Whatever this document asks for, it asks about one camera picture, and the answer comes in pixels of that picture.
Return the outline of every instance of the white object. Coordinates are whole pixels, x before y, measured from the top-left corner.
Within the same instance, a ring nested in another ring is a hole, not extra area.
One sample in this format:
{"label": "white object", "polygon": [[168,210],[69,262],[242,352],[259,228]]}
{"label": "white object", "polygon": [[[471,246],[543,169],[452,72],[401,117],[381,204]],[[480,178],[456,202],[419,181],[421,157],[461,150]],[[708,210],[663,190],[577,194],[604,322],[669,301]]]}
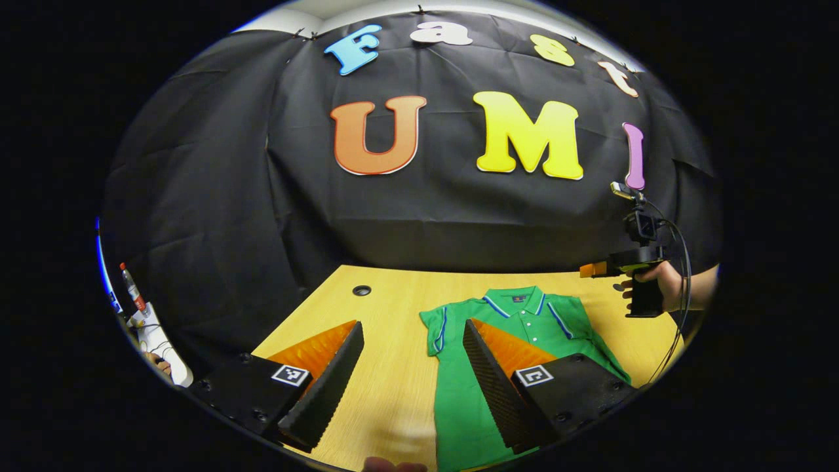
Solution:
{"label": "white object", "polygon": [[143,326],[140,326],[137,329],[137,340],[140,343],[140,349],[144,353],[153,350],[154,354],[157,354],[168,362],[172,368],[172,381],[176,385],[183,387],[190,386],[193,380],[192,371],[186,366],[186,364],[184,364],[184,361],[180,358],[178,353],[175,352],[175,348],[169,343],[169,338],[166,337],[163,327],[149,326],[153,324],[160,324],[160,321],[157,318],[157,313],[154,312],[154,307],[151,302],[146,302],[146,311],[149,313],[148,317],[144,317],[141,312],[136,312],[132,316],[132,319],[136,319],[138,321],[142,320],[143,323]]}

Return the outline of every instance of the shirt sleeve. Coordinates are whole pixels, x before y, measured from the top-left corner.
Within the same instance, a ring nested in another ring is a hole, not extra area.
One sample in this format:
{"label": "shirt sleeve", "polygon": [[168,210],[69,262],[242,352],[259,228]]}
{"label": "shirt sleeve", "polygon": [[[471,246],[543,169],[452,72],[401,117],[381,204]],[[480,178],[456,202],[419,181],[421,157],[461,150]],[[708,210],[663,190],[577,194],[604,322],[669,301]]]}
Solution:
{"label": "shirt sleeve", "polygon": [[446,324],[449,319],[449,306],[435,308],[430,312],[419,312],[419,317],[428,328],[428,355],[437,355],[446,346]]}

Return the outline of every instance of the wooden table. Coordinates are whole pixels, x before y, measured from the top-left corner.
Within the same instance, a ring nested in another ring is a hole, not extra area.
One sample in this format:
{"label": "wooden table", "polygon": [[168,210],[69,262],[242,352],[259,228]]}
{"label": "wooden table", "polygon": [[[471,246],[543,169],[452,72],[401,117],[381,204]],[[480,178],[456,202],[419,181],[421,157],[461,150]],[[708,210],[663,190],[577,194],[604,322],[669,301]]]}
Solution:
{"label": "wooden table", "polygon": [[[581,279],[557,274],[462,274],[383,270],[343,265],[274,330],[253,355],[267,358],[329,328],[357,319],[364,350],[341,403],[318,446],[298,454],[360,470],[368,456],[436,470],[434,398],[438,360],[427,355],[419,312],[480,298],[488,289],[538,286],[544,293],[580,297],[633,386],[647,382],[675,336],[673,319],[626,318],[627,301],[613,285],[626,277]],[[356,286],[369,295],[352,293]],[[683,349],[681,339],[675,356]]]}

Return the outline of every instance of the letter m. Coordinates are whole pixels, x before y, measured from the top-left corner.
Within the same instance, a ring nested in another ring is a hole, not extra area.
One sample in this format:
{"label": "letter m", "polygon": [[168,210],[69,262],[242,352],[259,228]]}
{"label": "letter m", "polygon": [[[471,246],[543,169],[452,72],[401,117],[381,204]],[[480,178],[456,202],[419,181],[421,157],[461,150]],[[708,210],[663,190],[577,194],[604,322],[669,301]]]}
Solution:
{"label": "letter m", "polygon": [[574,107],[562,102],[546,102],[534,123],[508,93],[478,92],[472,99],[487,115],[487,152],[478,158],[478,169],[512,172],[516,160],[509,155],[509,139],[527,172],[536,170],[545,146],[549,146],[548,159],[542,165],[545,174],[572,180],[582,178],[574,128],[579,115]]}

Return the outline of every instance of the cable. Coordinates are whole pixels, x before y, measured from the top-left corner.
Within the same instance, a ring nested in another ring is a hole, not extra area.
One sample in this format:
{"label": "cable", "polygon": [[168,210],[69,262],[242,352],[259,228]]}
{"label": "cable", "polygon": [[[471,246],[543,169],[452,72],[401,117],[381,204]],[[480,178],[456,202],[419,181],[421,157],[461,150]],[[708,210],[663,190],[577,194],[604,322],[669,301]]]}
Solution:
{"label": "cable", "polygon": [[134,331],[139,331],[140,329],[143,329],[143,328],[151,328],[152,326],[160,326],[160,325],[159,325],[159,324],[157,324],[157,323],[153,323],[153,324],[144,324],[144,325],[142,325],[142,326],[129,326],[129,327],[128,327],[128,329],[133,329]]}
{"label": "cable", "polygon": [[156,351],[156,350],[160,349],[160,347],[161,347],[161,346],[163,346],[164,344],[166,344],[166,343],[168,343],[168,342],[169,342],[169,340],[168,340],[168,339],[167,339],[167,340],[165,340],[165,341],[163,341],[163,343],[160,343],[160,345],[159,345],[158,347],[156,347],[156,348],[154,348],[154,349],[150,350],[149,352],[150,352],[150,353],[153,353],[154,351]]}
{"label": "cable", "polygon": [[[668,223],[669,223],[668,228],[670,229],[670,233],[673,236],[673,239],[675,240],[675,234],[673,234],[673,227],[675,225],[671,222],[668,222]],[[687,255],[685,257],[685,259],[688,262],[688,267],[690,268],[690,256]],[[664,359],[662,359],[662,362],[659,363],[659,367],[661,368],[661,373],[664,373],[664,369],[667,367],[667,364],[670,363],[670,360],[673,357],[673,353],[675,352],[675,348],[679,344],[679,335],[684,330],[685,320],[687,319],[687,312],[688,312],[687,308],[690,306],[690,298],[686,299],[687,296],[690,296],[690,285],[685,283],[685,277],[690,276],[690,270],[685,272],[685,267],[681,264],[681,258],[680,258],[680,268],[682,269],[682,281],[681,281],[681,288],[680,288],[681,297],[680,297],[679,310],[682,314],[682,319],[681,319],[680,325],[676,326],[676,333],[675,333],[675,336],[673,337],[673,343],[670,344],[670,348],[667,350],[667,354],[665,355]]]}
{"label": "cable", "polygon": [[[676,235],[675,235],[675,233],[673,233],[673,228],[671,228],[671,227],[668,225],[668,226],[667,226],[667,229],[669,229],[669,230],[670,230],[670,236],[673,238],[673,241],[675,242],[675,240],[676,240]],[[685,285],[685,284],[684,284],[684,281],[685,281],[685,277],[684,277],[684,273],[685,273],[684,258],[679,258],[679,269],[680,269],[680,273],[682,274],[682,286],[684,286],[684,285]],[[681,297],[680,297],[680,299],[679,299],[679,311],[680,311],[680,312],[682,312],[682,320],[683,320],[683,321],[684,321],[684,319],[685,319],[685,312],[683,311],[683,310],[684,310],[684,308],[685,308],[685,293],[684,293],[684,292],[682,292]],[[679,341],[679,334],[680,334],[680,331],[681,331],[681,330],[680,330],[679,326],[677,325],[677,326],[676,326],[676,334],[675,334],[675,336],[673,337],[673,342],[672,342],[672,343],[670,343],[670,348],[669,348],[669,349],[667,349],[667,354],[665,354],[665,355],[664,355],[664,358],[661,360],[661,362],[659,362],[659,365],[655,368],[655,370],[653,370],[653,374],[649,377],[649,380],[647,380],[647,383],[649,383],[649,382],[653,381],[653,378],[654,378],[654,377],[655,377],[655,375],[659,372],[659,369],[661,369],[663,366],[666,366],[666,365],[667,365],[667,363],[670,361],[670,360],[669,360],[670,353],[673,351],[674,347],[676,346],[676,344],[677,344],[677,343],[678,343],[678,341]]]}
{"label": "cable", "polygon": [[[652,205],[653,208],[655,208],[655,210],[657,212],[659,212],[659,214],[661,214],[661,211],[655,205],[653,205],[652,203],[650,203],[650,205]],[[679,335],[684,330],[685,321],[687,320],[687,314],[688,314],[688,311],[690,310],[690,277],[691,277],[692,269],[690,267],[690,254],[688,253],[688,250],[687,250],[687,243],[685,242],[685,237],[682,235],[681,231],[679,230],[679,227],[676,226],[675,223],[671,222],[670,220],[668,220],[666,218],[662,218],[662,221],[665,224],[667,224],[667,226],[670,230],[670,234],[673,236],[673,239],[675,239],[675,234],[673,234],[674,230],[679,234],[679,239],[681,240],[681,243],[682,243],[682,249],[684,250],[684,253],[685,253],[684,261],[685,261],[685,265],[687,266],[687,268],[686,268],[687,270],[685,270],[685,266],[681,264],[682,261],[681,261],[681,258],[680,258],[680,268],[682,269],[682,287],[683,287],[681,297],[680,297],[680,303],[679,303],[679,309],[682,313],[681,323],[680,323],[679,326],[676,327],[676,333],[675,333],[675,336],[673,338],[673,343],[670,345],[670,349],[668,349],[667,354],[664,356],[664,359],[662,359],[662,362],[659,363],[659,367],[656,367],[656,369],[653,371],[653,375],[650,376],[649,381],[647,383],[649,383],[653,380],[653,378],[659,373],[659,369],[661,369],[662,374],[664,373],[664,369],[667,367],[667,364],[672,359],[673,354],[675,352],[675,348],[679,344]]]}
{"label": "cable", "polygon": [[667,221],[667,217],[664,215],[664,213],[662,213],[661,210],[659,210],[659,208],[656,207],[650,200],[647,200],[646,204],[650,205],[652,208],[654,208],[656,212],[659,212],[659,216],[661,216],[661,221],[664,221],[664,222]]}

